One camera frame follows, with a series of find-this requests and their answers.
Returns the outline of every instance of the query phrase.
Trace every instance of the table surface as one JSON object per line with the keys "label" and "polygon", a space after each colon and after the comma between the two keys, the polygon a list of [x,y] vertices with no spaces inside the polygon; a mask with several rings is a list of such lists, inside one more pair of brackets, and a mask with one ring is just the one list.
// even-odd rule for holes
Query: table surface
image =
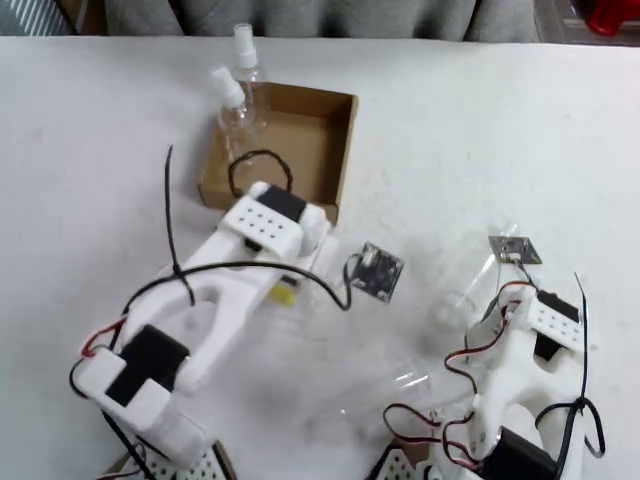
{"label": "table surface", "polygon": [[[247,330],[216,383],[227,409],[220,438],[240,478],[362,478],[388,438],[315,435],[313,420],[325,417],[312,412],[340,417],[344,405],[374,401],[378,387],[362,372],[376,362],[438,357],[447,342],[434,338],[428,305],[443,272],[471,246],[486,250],[487,231],[514,223],[545,261],[545,285],[577,302],[575,270],[589,296],[589,394],[609,451],[585,459],[584,478],[633,475],[640,51],[326,39],[258,47],[274,81],[358,95],[339,231],[351,245],[384,246],[406,269],[386,309],[357,295],[344,318]],[[0,40],[7,478],[91,478],[121,453],[96,407],[68,390],[67,371],[87,335],[168,263],[168,144],[181,258],[218,220],[195,183],[215,107],[207,73],[230,50],[228,39]],[[269,335],[297,340],[256,368],[252,349]],[[430,372],[442,394],[437,367]],[[334,379],[362,380],[371,395],[340,393]],[[337,400],[314,404],[323,389]]]}

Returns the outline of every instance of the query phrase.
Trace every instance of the clear plastic bottle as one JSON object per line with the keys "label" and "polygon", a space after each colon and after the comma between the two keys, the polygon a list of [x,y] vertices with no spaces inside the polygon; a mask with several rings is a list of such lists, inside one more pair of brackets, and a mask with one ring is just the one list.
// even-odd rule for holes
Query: clear plastic bottle
{"label": "clear plastic bottle", "polygon": [[264,130],[269,122],[269,91],[267,78],[258,63],[253,43],[253,29],[248,23],[239,23],[233,29],[235,66],[233,77],[240,83],[247,98],[256,110],[256,133]]}
{"label": "clear plastic bottle", "polygon": [[211,73],[213,86],[220,99],[217,112],[218,127],[224,133],[229,162],[254,148],[256,109],[246,101],[240,84],[227,67]]}

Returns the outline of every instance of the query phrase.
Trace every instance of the cardboard box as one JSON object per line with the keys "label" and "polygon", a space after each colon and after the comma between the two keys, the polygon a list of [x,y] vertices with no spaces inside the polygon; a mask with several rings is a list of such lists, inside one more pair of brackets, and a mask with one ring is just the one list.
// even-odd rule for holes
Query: cardboard box
{"label": "cardboard box", "polygon": [[[335,224],[358,98],[276,83],[269,84],[269,95],[269,126],[256,140],[256,148],[280,155],[291,168],[293,193],[323,207],[327,218]],[[228,209],[235,202],[229,188],[228,167],[223,136],[216,129],[198,182],[205,205]],[[243,191],[257,180],[286,185],[281,167],[268,156],[255,157],[251,168],[239,166],[236,171],[236,186]]]}

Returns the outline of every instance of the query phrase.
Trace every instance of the black wire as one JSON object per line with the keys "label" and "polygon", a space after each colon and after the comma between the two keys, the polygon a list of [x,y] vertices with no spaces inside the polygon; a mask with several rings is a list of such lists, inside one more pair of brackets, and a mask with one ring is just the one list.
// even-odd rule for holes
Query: black wire
{"label": "black wire", "polygon": [[278,155],[275,152],[272,152],[271,150],[263,149],[263,150],[250,150],[240,155],[229,165],[229,170],[228,170],[229,189],[231,190],[231,193],[233,194],[233,196],[236,198],[240,198],[240,196],[242,195],[242,190],[240,190],[239,188],[236,188],[236,184],[235,184],[236,168],[238,168],[238,165],[240,165],[242,162],[251,160],[253,157],[257,157],[258,155],[267,155],[271,158],[274,158],[278,162],[280,167],[282,167],[282,171],[287,177],[287,192],[291,192],[291,189],[293,188],[293,174],[291,173],[291,168],[289,167],[289,165],[287,165],[287,163],[284,160],[282,160],[280,155]]}
{"label": "black wire", "polygon": [[539,291],[540,291],[540,289],[539,289],[539,288],[538,288],[538,286],[536,285],[536,282],[534,282],[534,281],[533,281],[533,278],[531,278],[531,275],[529,275],[529,272],[527,271],[527,269],[526,269],[526,268],[524,268],[524,264],[522,263],[522,260],[520,260],[520,259],[517,259],[517,258],[516,258],[516,259],[511,260],[511,262],[512,262],[516,267],[518,267],[518,269],[519,269],[522,273],[524,273],[524,276],[526,277],[527,282],[529,282],[529,285],[531,285],[533,288],[535,288],[535,289],[536,289],[536,292],[539,292]]}
{"label": "black wire", "polygon": [[107,414],[107,412],[105,412],[104,410],[102,410],[102,416],[107,421],[107,424],[111,427],[111,430],[113,430],[113,432],[120,439],[122,444],[125,446],[125,448],[129,452],[129,455],[131,455],[131,458],[133,458],[133,460],[138,464],[138,467],[140,468],[140,470],[142,470],[142,473],[144,473],[145,478],[147,478],[148,480],[156,480],[155,475],[151,473],[151,470],[149,470],[149,467],[147,467],[147,462],[145,462],[142,459],[142,457],[138,455],[138,452],[136,452],[136,448],[129,441],[129,439],[124,434],[122,429],[118,426],[116,421],[111,416],[109,416],[109,414]]}
{"label": "black wire", "polygon": [[598,413],[598,409],[595,407],[593,402],[585,397],[585,393],[587,391],[587,373],[588,373],[588,328],[589,328],[589,320],[587,314],[587,297],[584,294],[584,290],[582,288],[582,284],[580,283],[580,279],[576,274],[576,281],[578,282],[578,287],[580,288],[580,293],[582,294],[582,323],[583,323],[583,347],[584,347],[584,357],[583,357],[583,365],[582,365],[582,385],[580,386],[580,396],[573,402],[564,402],[564,403],[554,403],[544,408],[536,417],[535,425],[538,427],[539,423],[542,421],[545,415],[553,410],[559,408],[568,408],[567,412],[567,420],[564,425],[564,433],[562,436],[562,444],[560,446],[560,452],[558,453],[558,459],[556,461],[556,475],[555,480],[559,480],[562,476],[562,472],[564,471],[564,465],[567,460],[567,455],[569,453],[569,446],[571,444],[571,435],[573,434],[573,424],[575,422],[576,415],[578,413],[582,414],[582,411],[585,407],[589,409],[591,415],[593,416],[593,420],[596,425],[596,432],[598,436],[598,444],[599,450],[595,450],[593,445],[589,439],[585,436],[584,442],[589,449],[589,452],[596,457],[601,458],[606,451],[606,443],[604,438],[604,428],[602,426],[602,419],[600,418],[600,414]]}
{"label": "black wire", "polygon": [[[345,301],[344,302],[340,299],[338,294],[331,288],[331,286],[327,282],[325,282],[323,279],[318,277],[315,273],[311,273],[311,272],[309,272],[307,270],[304,270],[302,268],[295,267],[293,265],[287,265],[287,264],[284,264],[284,263],[257,262],[257,261],[254,261],[254,260],[241,260],[241,261],[237,261],[237,262],[207,263],[207,264],[204,264],[204,265],[199,265],[197,267],[188,268],[186,270],[183,270],[182,273],[185,276],[187,276],[187,275],[193,275],[194,273],[217,270],[218,268],[241,268],[241,267],[261,267],[261,268],[274,268],[276,270],[285,270],[287,272],[292,272],[292,273],[297,273],[298,275],[302,275],[303,277],[306,277],[309,280],[313,280],[318,285],[320,285],[324,289],[324,291],[326,291],[329,294],[331,299],[336,303],[336,305],[338,305],[338,307],[341,310],[347,311],[347,310],[349,310],[349,308],[351,308],[351,274],[349,274],[348,267],[349,267],[349,260],[351,260],[354,257],[360,258],[360,254],[354,254],[351,257],[349,257],[349,259],[345,262],[344,267],[342,269],[342,278],[344,279],[345,291],[346,291],[346,297],[345,297]],[[143,287],[139,288],[131,296],[131,298],[129,299],[129,301],[125,305],[124,309],[122,310],[122,314],[123,315],[127,315],[129,313],[129,308],[131,307],[131,304],[136,299],[138,299],[138,297],[143,295],[144,293],[148,292],[149,290],[151,290],[154,287],[157,287],[158,285],[162,285],[162,284],[167,283],[167,282],[172,282],[172,281],[177,280],[177,279],[178,279],[178,276],[175,275],[175,274],[167,275],[166,277],[156,278],[155,280],[152,280],[151,282],[147,283]]]}
{"label": "black wire", "polygon": [[182,273],[180,263],[178,263],[178,256],[176,255],[176,246],[173,242],[173,227],[171,222],[171,192],[170,192],[170,179],[171,179],[171,154],[173,153],[173,145],[169,147],[167,152],[167,159],[164,163],[164,215],[167,223],[167,238],[169,240],[169,249],[171,250],[171,261],[173,262],[173,273],[176,275],[184,287],[189,292],[189,302],[193,307],[196,304],[196,298],[193,294],[193,289],[186,276]]}
{"label": "black wire", "polygon": [[89,397],[87,397],[84,393],[80,391],[80,389],[76,386],[75,380],[73,379],[73,375],[76,373],[76,370],[78,369],[78,367],[83,361],[84,361],[84,357],[80,358],[80,360],[78,360],[76,363],[73,364],[73,366],[71,367],[71,370],[69,370],[69,386],[71,387],[71,390],[73,390],[73,393],[75,393],[80,398],[83,398],[86,400]]}

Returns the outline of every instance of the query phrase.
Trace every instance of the bottle cap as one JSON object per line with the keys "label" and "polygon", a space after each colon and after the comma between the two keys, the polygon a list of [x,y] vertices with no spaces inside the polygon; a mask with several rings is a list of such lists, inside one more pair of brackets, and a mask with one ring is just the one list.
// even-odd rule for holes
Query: bottle cap
{"label": "bottle cap", "polygon": [[233,42],[236,53],[236,66],[253,68],[258,65],[256,47],[253,44],[253,28],[248,23],[239,23],[233,27]]}
{"label": "bottle cap", "polygon": [[213,79],[213,88],[225,107],[238,108],[244,103],[242,87],[233,79],[227,67],[213,70],[211,78]]}

